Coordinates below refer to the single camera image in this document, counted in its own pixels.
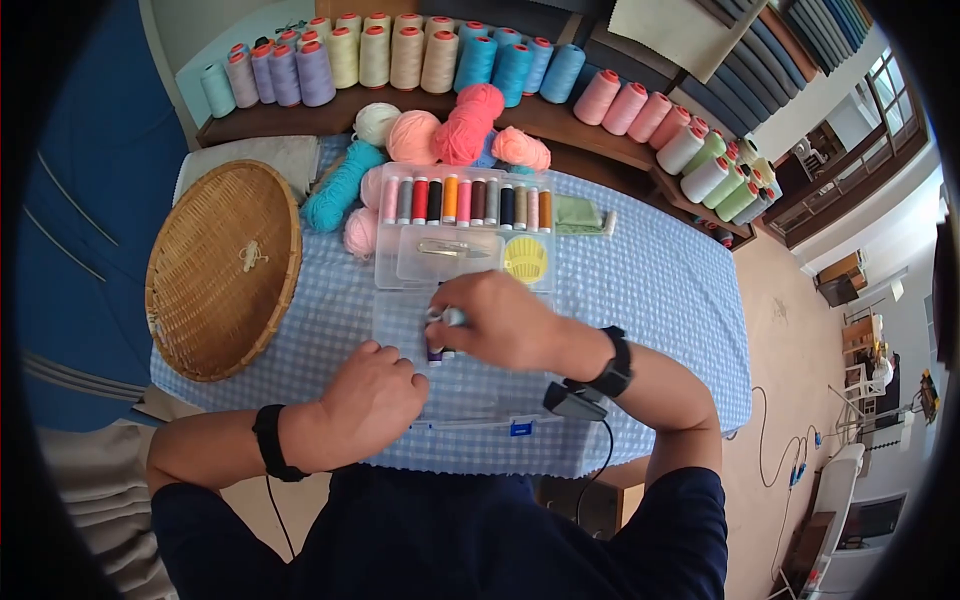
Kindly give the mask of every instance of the black wrist device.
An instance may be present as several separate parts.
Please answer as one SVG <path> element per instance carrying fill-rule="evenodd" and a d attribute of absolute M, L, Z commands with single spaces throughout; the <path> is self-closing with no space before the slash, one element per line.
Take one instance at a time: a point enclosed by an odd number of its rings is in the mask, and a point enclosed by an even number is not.
<path fill-rule="evenodd" d="M 276 431 L 276 422 L 280 418 L 280 411 L 283 407 L 283 404 L 271 404 L 261 408 L 256 413 L 252 431 L 256 436 L 257 445 L 260 446 L 260 456 L 263 457 L 263 463 L 267 466 L 267 473 L 280 481 L 300 481 L 307 474 L 296 467 L 287 465 L 283 459 L 283 450 L 280 449 L 280 437 Z"/>

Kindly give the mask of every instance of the floor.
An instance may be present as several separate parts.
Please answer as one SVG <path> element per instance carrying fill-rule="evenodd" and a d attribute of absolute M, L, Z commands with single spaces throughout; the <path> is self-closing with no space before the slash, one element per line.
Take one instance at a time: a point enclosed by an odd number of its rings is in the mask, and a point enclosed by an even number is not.
<path fill-rule="evenodd" d="M 792 254 L 765 234 L 737 251 L 733 259 L 746 316 L 753 384 L 762 386 L 769 398 L 762 464 L 770 481 L 788 440 L 803 436 L 808 424 L 821 432 L 832 431 L 841 402 L 827 384 L 837 388 L 843 383 L 842 316 L 839 309 L 828 308 Z M 156 391 L 148 400 L 157 407 L 159 416 L 172 418 L 197 412 L 163 396 Z M 788 471 L 795 450 L 788 452 L 773 487 L 764 488 L 757 464 L 762 419 L 763 403 L 757 392 L 750 422 L 733 440 L 724 442 L 723 481 L 730 527 L 727 595 L 731 598 L 765 598 L 770 594 L 774 585 L 771 564 L 782 562 L 790 534 L 811 501 L 813 470 L 822 467 L 838 446 L 835 437 L 827 438 L 820 450 L 814 450 L 810 443 L 807 475 L 791 493 L 784 522 Z M 299 484 L 273 480 L 276 504 L 296 551 L 326 501 L 327 482 L 328 477 L 322 474 Z M 223 496 L 258 537 L 284 559 L 290 559 L 263 478 L 239 483 L 224 490 Z M 635 504 L 639 496 L 634 494 Z"/>

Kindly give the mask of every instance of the hand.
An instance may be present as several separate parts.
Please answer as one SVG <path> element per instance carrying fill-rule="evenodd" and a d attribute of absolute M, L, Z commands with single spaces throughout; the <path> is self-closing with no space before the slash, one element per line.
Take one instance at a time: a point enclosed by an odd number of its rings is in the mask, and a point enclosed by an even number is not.
<path fill-rule="evenodd" d="M 280 412 L 283 456 L 308 473 L 369 458 L 407 431 L 428 391 L 427 378 L 414 373 L 399 350 L 368 340 L 337 371 L 319 403 L 300 405 L 310 407 L 303 409 L 310 417 L 296 412 L 300 406 Z"/>

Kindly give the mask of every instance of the turquoise yarn skein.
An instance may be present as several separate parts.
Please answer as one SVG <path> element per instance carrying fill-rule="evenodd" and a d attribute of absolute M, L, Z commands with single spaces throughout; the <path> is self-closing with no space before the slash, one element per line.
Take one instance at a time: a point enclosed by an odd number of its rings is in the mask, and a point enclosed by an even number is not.
<path fill-rule="evenodd" d="M 360 196 L 360 180 L 387 158 L 373 144 L 358 139 L 347 147 L 347 157 L 326 178 L 317 193 L 300 209 L 307 225 L 330 233 L 344 221 L 344 211 Z"/>

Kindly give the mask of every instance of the purple thread spool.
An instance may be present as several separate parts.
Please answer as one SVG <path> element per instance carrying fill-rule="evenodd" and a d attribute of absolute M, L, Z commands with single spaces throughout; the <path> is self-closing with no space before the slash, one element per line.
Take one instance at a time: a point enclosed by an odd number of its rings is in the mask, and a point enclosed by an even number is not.
<path fill-rule="evenodd" d="M 270 77 L 270 54 L 274 47 L 270 44 L 261 44 L 253 48 L 251 61 L 253 62 L 253 79 L 256 81 L 256 93 L 260 102 L 265 105 L 276 102 L 274 95 L 274 80 Z"/>
<path fill-rule="evenodd" d="M 309 41 L 297 52 L 297 72 L 300 73 L 300 93 L 309 107 L 325 105 L 333 100 L 337 88 L 333 86 L 333 72 L 326 55 L 326 46 Z"/>
<path fill-rule="evenodd" d="M 300 81 L 297 77 L 297 59 L 290 46 L 277 46 L 270 55 L 270 78 L 274 82 L 276 101 L 285 107 L 300 103 Z"/>

